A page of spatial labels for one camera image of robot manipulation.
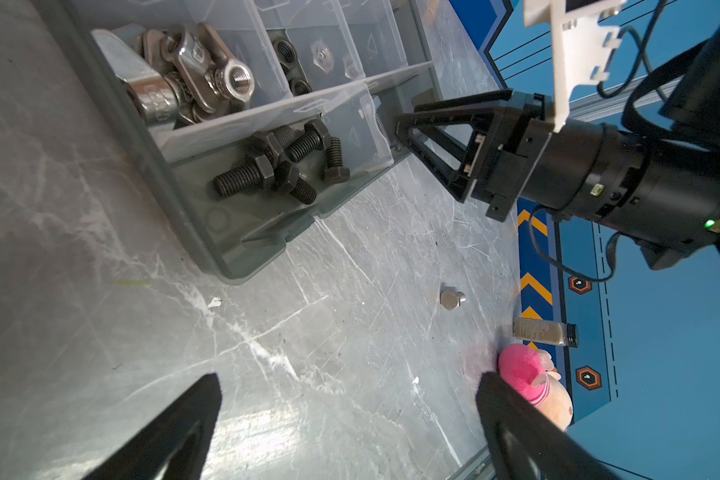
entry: hex bolt head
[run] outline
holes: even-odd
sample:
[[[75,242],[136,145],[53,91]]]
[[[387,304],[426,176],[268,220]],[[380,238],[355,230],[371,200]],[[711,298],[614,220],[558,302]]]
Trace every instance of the hex bolt head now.
[[[269,158],[273,167],[277,167],[284,159],[284,146],[280,144],[277,135],[271,131],[256,131],[248,140],[249,148],[263,152]]]
[[[261,175],[259,187],[263,190],[272,188],[272,184],[275,183],[275,170],[272,168],[266,154],[257,150],[250,150],[246,153],[246,162],[255,165],[259,170]]]
[[[349,168],[328,167],[322,172],[322,179],[327,184],[343,184],[349,181]]]
[[[301,177],[298,176],[298,167],[289,161],[281,162],[275,168],[275,181],[272,189],[279,194],[290,194]]]
[[[307,134],[310,131],[314,131],[320,142],[317,146],[320,150],[325,150],[331,146],[331,134],[328,132],[328,127],[321,120],[315,119],[310,120],[304,124],[304,133]]]

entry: yellow chevron stripe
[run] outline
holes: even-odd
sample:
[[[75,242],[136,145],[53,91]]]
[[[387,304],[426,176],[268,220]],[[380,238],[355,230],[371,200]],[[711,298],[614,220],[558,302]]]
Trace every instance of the yellow chevron stripe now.
[[[552,294],[531,274],[525,274],[523,275],[523,278],[520,279],[520,290],[522,290],[528,285],[530,285],[531,288],[536,290],[539,295],[544,297],[544,299],[549,302],[550,305],[552,305]]]
[[[536,313],[536,310],[534,310],[534,308],[532,306],[529,306],[523,312],[523,318],[534,318],[536,320],[541,320],[541,315]]]
[[[521,211],[520,215],[518,215],[518,228],[520,228],[520,225],[522,225],[523,222],[528,221],[529,218],[530,214],[528,213],[528,210]],[[544,236],[549,236],[547,232],[547,225],[545,225],[544,222],[534,217],[530,223],[536,227],[536,230],[544,234]]]

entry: hexagon sticker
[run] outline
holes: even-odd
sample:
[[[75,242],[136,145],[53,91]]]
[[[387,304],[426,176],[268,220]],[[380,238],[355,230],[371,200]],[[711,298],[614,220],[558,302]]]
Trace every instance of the hexagon sticker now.
[[[576,370],[576,381],[587,390],[597,390],[603,386],[603,378],[589,366]]]
[[[572,276],[568,279],[568,288],[578,293],[579,295],[583,295],[586,292],[592,291],[592,283],[587,282],[586,280],[582,280],[581,278],[578,278],[576,276]]]

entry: small glass bottle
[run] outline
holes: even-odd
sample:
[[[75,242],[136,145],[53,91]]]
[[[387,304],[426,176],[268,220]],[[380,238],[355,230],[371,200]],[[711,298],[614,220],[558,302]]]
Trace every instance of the small glass bottle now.
[[[512,334],[516,339],[529,342],[573,348],[579,346],[578,329],[573,323],[551,322],[516,316],[512,322]]]

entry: plush toy ear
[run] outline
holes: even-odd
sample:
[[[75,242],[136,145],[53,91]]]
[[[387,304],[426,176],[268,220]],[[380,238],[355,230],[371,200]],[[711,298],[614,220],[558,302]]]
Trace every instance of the plush toy ear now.
[[[549,379],[546,373],[539,373],[536,378],[530,383],[530,386],[542,386],[545,385]]]
[[[538,349],[536,350],[539,359],[541,360],[541,368],[544,370],[554,370],[554,363],[552,363],[552,355],[547,350]]]

